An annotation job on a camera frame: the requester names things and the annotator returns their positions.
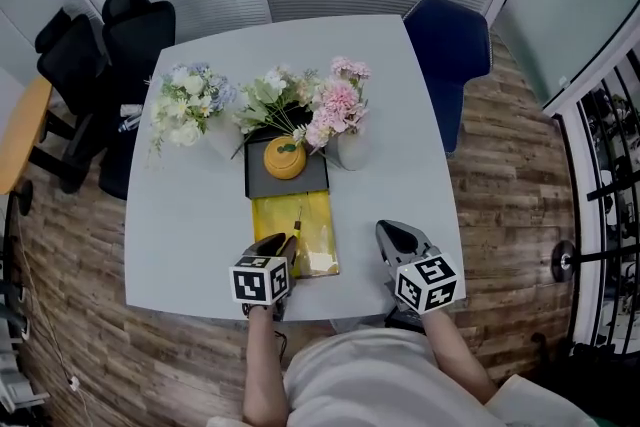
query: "flower bouquet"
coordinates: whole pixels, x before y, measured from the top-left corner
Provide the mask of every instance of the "flower bouquet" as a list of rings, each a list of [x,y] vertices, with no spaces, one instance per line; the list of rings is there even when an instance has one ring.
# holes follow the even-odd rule
[[[151,106],[152,143],[158,152],[165,138],[177,146],[191,146],[236,98],[227,77],[206,63],[176,64],[161,75],[160,95]]]
[[[320,79],[317,70],[301,76],[279,66],[253,84],[241,88],[244,107],[234,114],[242,133],[272,126],[290,135],[296,144],[308,143],[315,152],[331,137],[362,130],[367,102],[363,100],[364,81],[371,76],[365,63],[336,57],[331,76]],[[288,113],[303,107],[311,111],[310,123],[295,125]]]
[[[367,102],[363,100],[364,81],[371,76],[365,63],[336,57],[331,76],[315,89],[311,123],[304,127],[305,139],[315,150],[323,148],[331,137],[357,134],[363,129]]]

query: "white table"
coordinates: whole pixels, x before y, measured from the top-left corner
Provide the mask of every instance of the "white table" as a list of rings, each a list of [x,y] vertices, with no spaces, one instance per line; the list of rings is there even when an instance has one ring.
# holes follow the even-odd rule
[[[365,61],[373,142],[356,172],[329,166],[331,212],[340,275],[300,280],[286,320],[388,313],[393,305],[374,235],[380,219],[422,229],[463,270],[458,219],[436,118],[399,16],[345,16],[251,27],[162,51],[155,73],[205,61],[232,82],[273,66],[329,74],[331,59]],[[241,319],[228,267],[253,242],[251,202],[241,159],[224,161],[201,139],[190,148],[150,152],[147,96],[131,170],[125,232],[127,303],[173,313]],[[456,298],[465,297],[464,280]]]

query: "black office chair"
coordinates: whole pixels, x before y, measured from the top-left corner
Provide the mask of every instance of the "black office chair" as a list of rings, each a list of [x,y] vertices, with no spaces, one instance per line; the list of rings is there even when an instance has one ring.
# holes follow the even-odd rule
[[[143,104],[148,83],[162,49],[175,44],[176,14],[170,2],[106,0],[102,37],[123,103]],[[102,161],[99,186],[107,194],[127,199],[137,131],[118,134]]]
[[[70,139],[62,160],[84,171],[91,160],[109,143],[119,122],[119,90],[114,85],[111,68],[100,52],[86,15],[71,20],[64,10],[40,31],[35,41],[41,54],[37,68],[76,115],[75,132],[52,115],[46,129]],[[79,183],[61,182],[65,192],[75,192]]]
[[[150,5],[150,0],[105,0],[102,6],[102,22],[107,25],[122,15],[131,17],[142,14]]]

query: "blue flower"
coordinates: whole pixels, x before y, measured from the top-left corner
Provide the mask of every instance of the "blue flower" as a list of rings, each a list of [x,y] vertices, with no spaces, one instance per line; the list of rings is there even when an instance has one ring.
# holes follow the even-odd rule
[[[220,89],[224,84],[227,84],[229,81],[227,77],[224,75],[214,75],[209,80],[209,85],[215,87],[216,89]]]
[[[192,63],[187,66],[189,73],[197,73],[198,75],[202,75],[208,68],[209,65],[207,63]]]
[[[180,69],[180,68],[184,68],[184,64],[182,63],[176,63],[171,67],[171,70],[169,70],[169,75],[172,75],[174,71]]]
[[[218,87],[218,94],[214,95],[211,99],[211,106],[214,111],[221,111],[236,99],[236,88],[229,84],[226,77],[222,78],[224,80],[221,81]]]

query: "white shirt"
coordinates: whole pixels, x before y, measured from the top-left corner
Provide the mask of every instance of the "white shirt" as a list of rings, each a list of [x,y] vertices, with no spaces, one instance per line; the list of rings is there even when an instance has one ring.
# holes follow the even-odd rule
[[[597,424],[562,397],[518,376],[486,406],[440,371],[424,335],[365,329],[298,353],[284,386],[288,427],[518,427]],[[245,425],[212,419],[210,426]]]

